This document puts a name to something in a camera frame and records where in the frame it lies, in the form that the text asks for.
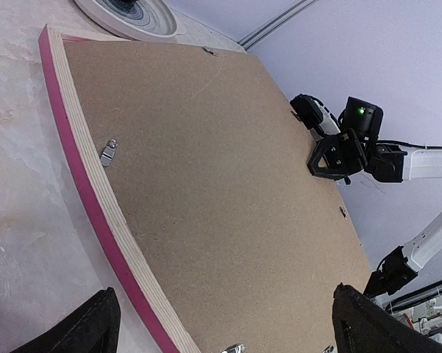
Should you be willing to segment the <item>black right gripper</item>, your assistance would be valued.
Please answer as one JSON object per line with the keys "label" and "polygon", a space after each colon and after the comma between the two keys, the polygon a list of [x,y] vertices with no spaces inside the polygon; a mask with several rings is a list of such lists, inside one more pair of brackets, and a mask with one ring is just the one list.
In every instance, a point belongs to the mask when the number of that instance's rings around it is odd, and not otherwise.
{"label": "black right gripper", "polygon": [[351,173],[364,171],[375,147],[375,137],[360,137],[354,129],[320,139],[313,149],[307,167],[315,177],[345,179]]}

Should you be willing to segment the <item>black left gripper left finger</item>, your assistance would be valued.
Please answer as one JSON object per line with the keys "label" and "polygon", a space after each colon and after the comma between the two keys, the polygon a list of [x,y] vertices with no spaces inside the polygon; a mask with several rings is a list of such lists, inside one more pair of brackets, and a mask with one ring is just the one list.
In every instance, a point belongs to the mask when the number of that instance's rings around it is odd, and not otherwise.
{"label": "black left gripper left finger", "polygon": [[121,309],[113,288],[99,290],[47,332],[16,352],[116,352]]}

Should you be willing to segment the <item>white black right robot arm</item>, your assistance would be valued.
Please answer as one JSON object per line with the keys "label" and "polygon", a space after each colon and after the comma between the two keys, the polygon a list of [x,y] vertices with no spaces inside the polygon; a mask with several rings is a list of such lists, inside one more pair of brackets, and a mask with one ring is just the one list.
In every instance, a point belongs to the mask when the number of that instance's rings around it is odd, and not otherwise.
{"label": "white black right robot arm", "polygon": [[[380,140],[384,112],[350,97],[339,116],[317,98],[301,94],[291,101],[299,120],[314,131],[316,146],[307,163],[315,177],[343,180],[361,171],[378,182],[442,179],[442,146]],[[365,296],[391,295],[415,279],[442,250],[442,211],[421,232],[386,255],[368,281]]]}

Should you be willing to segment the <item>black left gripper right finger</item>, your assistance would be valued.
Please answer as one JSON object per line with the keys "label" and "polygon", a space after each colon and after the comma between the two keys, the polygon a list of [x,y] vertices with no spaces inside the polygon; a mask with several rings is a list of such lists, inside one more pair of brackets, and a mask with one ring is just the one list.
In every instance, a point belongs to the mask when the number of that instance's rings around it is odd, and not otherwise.
{"label": "black left gripper right finger", "polygon": [[442,352],[442,344],[409,328],[351,285],[333,295],[337,352]]}

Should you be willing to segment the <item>pink wooden picture frame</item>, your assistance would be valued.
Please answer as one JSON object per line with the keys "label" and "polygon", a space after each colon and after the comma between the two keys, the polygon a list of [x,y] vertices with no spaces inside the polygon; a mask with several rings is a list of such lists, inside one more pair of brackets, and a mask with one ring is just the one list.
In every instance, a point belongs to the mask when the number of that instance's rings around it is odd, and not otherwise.
{"label": "pink wooden picture frame", "polygon": [[38,45],[60,141],[88,218],[113,271],[162,352],[198,352],[140,250],[115,197],[79,102],[65,45],[117,37],[47,24]]}

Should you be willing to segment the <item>brown backing board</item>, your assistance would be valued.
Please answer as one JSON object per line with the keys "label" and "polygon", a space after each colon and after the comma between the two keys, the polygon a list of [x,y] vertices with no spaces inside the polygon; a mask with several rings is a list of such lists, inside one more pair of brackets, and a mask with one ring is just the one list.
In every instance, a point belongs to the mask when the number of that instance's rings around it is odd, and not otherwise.
{"label": "brown backing board", "polygon": [[371,272],[313,139],[252,55],[65,45],[129,230],[198,352],[322,352],[333,293]]}

